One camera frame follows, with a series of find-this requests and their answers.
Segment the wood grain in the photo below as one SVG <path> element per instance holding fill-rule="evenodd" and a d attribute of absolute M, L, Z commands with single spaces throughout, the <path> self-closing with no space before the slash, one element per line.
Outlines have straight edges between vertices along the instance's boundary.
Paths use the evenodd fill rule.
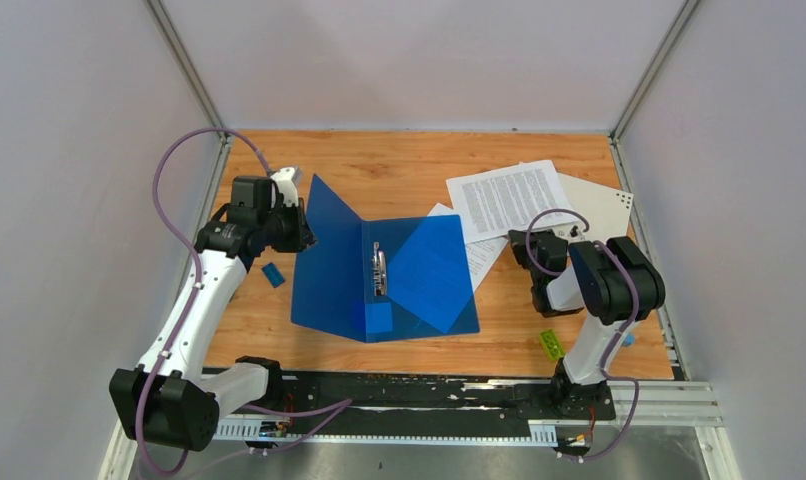
<path fill-rule="evenodd" d="M 367 220 L 420 216 L 450 205 L 445 180 L 520 161 L 551 159 L 558 171 L 610 187 L 618 177 L 603 135 L 481 134 L 436 132 L 247 131 L 273 168 L 298 165 L 308 196 L 311 176 L 323 179 Z M 236 140 L 216 207 L 229 201 L 233 177 L 261 174 L 258 160 Z M 294 255 L 265 252 L 227 307 L 206 358 L 232 365 L 242 355 L 279 360 L 284 368 L 548 376 L 554 363 L 538 334 L 552 328 L 566 349 L 576 341 L 585 314 L 542 318 L 532 307 L 529 274 L 504 250 L 476 292 L 481 332 L 364 344 L 293 325 L 291 283 L 274 289 L 260 267 L 275 262 L 292 278 Z M 672 377 L 662 333 L 652 316 L 622 349 L 615 375 Z"/>

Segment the small blue object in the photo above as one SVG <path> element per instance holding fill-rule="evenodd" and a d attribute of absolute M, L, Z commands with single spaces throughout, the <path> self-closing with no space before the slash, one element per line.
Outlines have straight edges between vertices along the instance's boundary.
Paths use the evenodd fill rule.
<path fill-rule="evenodd" d="M 276 288 L 285 283 L 285 277 L 283 277 L 282 274 L 279 273 L 279 269 L 276 268 L 276 265 L 274 265 L 273 262 L 262 267 L 262 273 L 264 273 L 265 276 L 268 278 L 268 281 L 271 282 L 273 288 Z"/>

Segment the wooden table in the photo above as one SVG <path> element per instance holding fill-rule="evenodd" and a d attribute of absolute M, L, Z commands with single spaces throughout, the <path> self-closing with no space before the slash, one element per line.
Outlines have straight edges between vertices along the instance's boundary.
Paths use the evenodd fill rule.
<path fill-rule="evenodd" d="M 603 135 L 471 134 L 421 132 L 247 131 L 276 169 L 298 165 L 307 197 L 311 176 L 323 179 L 362 218 L 422 216 L 436 202 L 450 205 L 445 180 L 551 159 L 559 172 L 610 187 L 618 177 Z M 235 141 L 215 208 L 229 201 L 232 179 L 259 175 L 250 149 Z M 279 360 L 283 368 L 549 376 L 538 334 L 554 329 L 565 349 L 576 341 L 585 313 L 553 319 L 533 309 L 529 273 L 506 248 L 476 291 L 481 332 L 365 344 L 293 325 L 290 321 L 294 255 L 266 251 L 227 307 L 206 358 L 232 365 L 242 355 Z M 260 267 L 273 261 L 286 277 L 274 289 Z M 615 375 L 672 378 L 655 315 L 635 330 L 636 342 L 612 364 Z"/>

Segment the purple cable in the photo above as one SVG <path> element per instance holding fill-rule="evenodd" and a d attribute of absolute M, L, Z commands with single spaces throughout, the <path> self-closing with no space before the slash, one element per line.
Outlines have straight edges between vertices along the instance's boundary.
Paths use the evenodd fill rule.
<path fill-rule="evenodd" d="M 590 227 L 589 227 L 588 220 L 586 220 L 586 217 L 580 215 L 579 213 L 577 213 L 577 212 L 575 212 L 573 210 L 568 210 L 567 208 L 551 208 L 551 209 L 545 210 L 545 211 L 539 213 L 538 215 L 536 215 L 535 217 L 533 217 L 533 220 L 530 222 L 530 226 L 527 227 L 527 237 L 526 237 L 526 241 L 524 242 L 524 243 L 526 243 L 526 246 L 527 246 L 527 256 L 530 257 L 530 262 L 532 262 L 532 264 L 535 265 L 536 268 L 538 268 L 542 272 L 546 273 L 547 275 L 550 275 L 551 277 L 558 277 L 559 275 L 562 274 L 562 272 L 555 272 L 553 270 L 548 270 L 548 269 L 544 268 L 540 263 L 538 263 L 538 259 L 536 259 L 536 256 L 533 255 L 533 249 L 530 247 L 530 239 L 532 237 L 533 226 L 535 226 L 535 222 L 537 222 L 541 217 L 543 217 L 545 215 L 550 215 L 551 213 L 567 213 L 569 215 L 573 215 L 573 216 L 579 218 L 580 220 L 582 220 L 583 224 L 585 224 L 585 226 L 586 226 L 586 228 L 583 230 L 584 232 L 588 232 L 588 229 Z"/>
<path fill-rule="evenodd" d="M 260 412 L 260 413 L 266 413 L 268 415 L 279 415 L 279 416 L 285 416 L 285 417 L 311 417 L 311 416 L 314 416 L 314 415 L 320 415 L 321 413 L 325 413 L 325 412 L 328 412 L 330 410 L 335 410 L 328 417 L 323 419 L 323 421 L 321 423 L 319 423 L 313 429 L 309 430 L 305 435 L 303 435 L 302 437 L 298 438 L 297 440 L 289 443 L 288 445 L 285 445 L 285 446 L 282 446 L 282 447 L 277 447 L 277 448 L 262 449 L 261 450 L 263 452 L 263 454 L 264 454 L 264 452 L 267 452 L 267 453 L 270 454 L 270 453 L 284 452 L 285 450 L 294 448 L 297 445 L 299 445 L 299 444 L 303 443 L 304 441 L 308 440 L 310 437 L 312 437 L 314 434 L 316 434 L 321 428 L 323 428 L 327 423 L 332 421 L 332 419 L 335 418 L 339 413 L 343 412 L 344 409 L 346 409 L 347 406 L 349 406 L 352 402 L 353 402 L 353 400 L 348 398 L 347 400 L 342 400 L 341 402 L 338 402 L 336 404 L 330 405 L 328 407 L 320 408 L 318 410 L 312 410 L 312 411 L 309 411 L 309 412 L 296 412 L 296 413 L 295 412 L 277 412 L 277 411 L 274 411 L 274 410 L 267 410 L 265 408 L 257 407 L 255 405 L 249 405 L 249 404 L 244 405 L 244 407 L 242 407 L 242 408 L 245 408 L 247 410 L 253 410 L 253 411 L 256 411 L 256 412 Z M 249 454 L 252 455 L 252 454 L 255 454 L 258 451 L 260 451 L 260 449 L 250 449 Z M 196 471 L 189 473 L 188 475 L 183 475 L 182 477 L 179 477 L 177 480 L 187 480 L 189 478 L 196 477 L 197 475 L 200 475 L 203 472 L 211 470 L 212 468 L 216 467 L 217 465 L 220 465 L 223 462 L 232 460 L 233 458 L 238 458 L 238 457 L 243 456 L 243 455 L 248 455 L 248 451 L 247 450 L 239 450 L 237 452 L 228 453 L 228 454 L 226 454 L 226 455 L 224 455 L 224 456 L 212 461 L 208 465 L 200 467 Z M 137 463 L 136 467 L 137 467 L 138 478 L 143 479 L 144 476 L 141 474 L 140 463 Z"/>
<path fill-rule="evenodd" d="M 161 201 L 159 200 L 159 180 L 162 176 L 162 171 L 164 170 L 165 164 L 167 163 L 167 159 L 173 154 L 173 152 L 186 140 L 192 137 L 196 137 L 197 135 L 203 133 L 210 133 L 210 132 L 222 132 L 228 135 L 234 135 L 241 140 L 243 140 L 252 150 L 253 153 L 259 158 L 259 161 L 262 163 L 262 167 L 265 169 L 265 172 L 270 176 L 272 173 L 270 165 L 268 165 L 267 160 L 265 160 L 264 155 L 262 155 L 261 150 L 256 147 L 253 142 L 247 138 L 244 134 L 237 130 L 233 130 L 231 128 L 220 128 L 220 127 L 207 127 L 201 128 L 199 130 L 194 130 L 193 132 L 188 132 L 179 140 L 173 142 L 173 145 L 167 149 L 167 151 L 162 155 L 161 160 L 159 161 L 158 166 L 156 167 L 156 173 L 153 176 L 153 205 L 156 207 L 156 212 L 159 214 L 159 218 L 162 219 L 162 223 L 170 230 L 170 232 L 182 242 L 182 245 L 191 253 L 191 259 L 194 261 L 194 272 L 195 278 L 202 281 L 203 278 L 203 267 L 202 262 L 200 261 L 200 255 L 197 254 L 197 251 L 194 250 L 194 245 L 191 244 L 191 240 L 189 240 L 182 232 L 176 228 L 170 219 L 167 218 L 167 214 L 165 214 L 164 208 L 162 208 Z M 165 341 L 164 348 L 162 351 L 170 352 L 170 349 L 173 347 L 173 342 L 176 341 L 176 337 L 179 335 L 179 331 L 182 330 L 182 325 L 185 323 L 185 319 L 188 317 L 188 314 L 191 311 L 191 307 L 194 305 L 194 300 L 197 299 L 197 293 L 199 290 L 197 288 L 191 289 L 191 294 L 188 295 L 188 300 L 185 302 L 185 306 L 182 308 L 182 312 L 179 314 L 179 319 L 176 321 L 176 325 L 173 327 L 173 330 L 170 331 L 170 334 Z M 152 370 L 150 370 L 150 374 L 147 375 L 147 380 L 144 381 L 144 388 L 141 390 L 141 396 L 138 398 L 138 407 L 135 409 L 135 438 L 138 442 L 138 449 L 141 451 L 141 458 L 144 459 L 144 462 L 147 466 L 152 469 L 154 472 L 158 473 L 164 477 L 171 477 L 176 475 L 177 472 L 182 468 L 182 465 L 185 464 L 185 460 L 188 458 L 188 450 L 184 450 L 182 452 L 182 457 L 179 459 L 179 462 L 170 470 L 165 470 L 153 461 L 150 457 L 149 452 L 147 451 L 147 445 L 144 442 L 144 407 L 146 406 L 146 398 L 150 393 L 150 389 L 153 387 L 153 382 L 156 379 L 156 374 L 162 368 L 162 364 L 164 363 L 165 357 L 159 355 L 156 359 L 155 364 L 153 365 Z"/>
<path fill-rule="evenodd" d="M 603 373 L 603 376 L 607 380 L 632 382 L 634 393 L 633 393 L 633 403 L 632 405 L 630 405 L 630 412 L 627 413 L 627 419 L 624 420 L 624 427 L 621 429 L 620 432 L 618 432 L 618 436 L 615 437 L 615 440 L 613 440 L 612 443 L 610 443 L 606 448 L 604 448 L 598 453 L 595 453 L 594 455 L 587 455 L 583 457 L 578 457 L 574 455 L 565 455 L 566 458 L 568 458 L 569 460 L 573 460 L 575 462 L 597 460 L 599 458 L 605 457 L 613 450 L 615 450 L 615 447 L 617 447 L 618 444 L 621 443 L 621 440 L 624 438 L 624 434 L 627 432 L 627 429 L 630 428 L 630 424 L 633 422 L 633 416 L 636 414 L 636 407 L 639 404 L 638 380 L 631 377 L 613 377 L 612 375 L 609 375 L 609 373 L 606 372 L 606 362 L 609 359 L 609 356 L 612 354 L 612 351 L 615 350 L 615 347 L 618 346 L 618 344 L 621 342 L 621 338 L 623 337 L 624 332 L 627 331 L 628 328 L 630 328 L 630 325 L 635 323 L 636 318 L 639 316 L 639 292 L 638 289 L 636 288 L 636 283 L 633 281 L 632 277 L 630 277 L 630 274 L 627 272 L 627 269 L 624 268 L 624 265 L 621 263 L 621 261 L 618 260 L 618 257 L 615 256 L 614 253 L 612 253 L 612 250 L 610 250 L 609 247 L 606 246 L 606 244 L 598 240 L 594 242 L 594 245 L 597 248 L 599 248 L 600 251 L 606 254 L 606 256 L 609 257 L 609 260 L 611 260 L 612 263 L 615 264 L 615 268 L 617 268 L 621 276 L 624 277 L 624 282 L 626 282 L 627 288 L 630 290 L 630 297 L 633 301 L 633 310 L 630 312 L 630 317 L 627 319 L 627 321 L 625 321 L 621 325 L 620 328 L 618 328 L 618 332 L 615 334 L 614 337 L 612 337 L 612 340 L 609 341 L 609 344 L 606 345 L 606 349 L 603 350 L 603 355 L 600 356 L 600 362 L 598 363 L 598 366 L 600 367 L 601 373 Z"/>

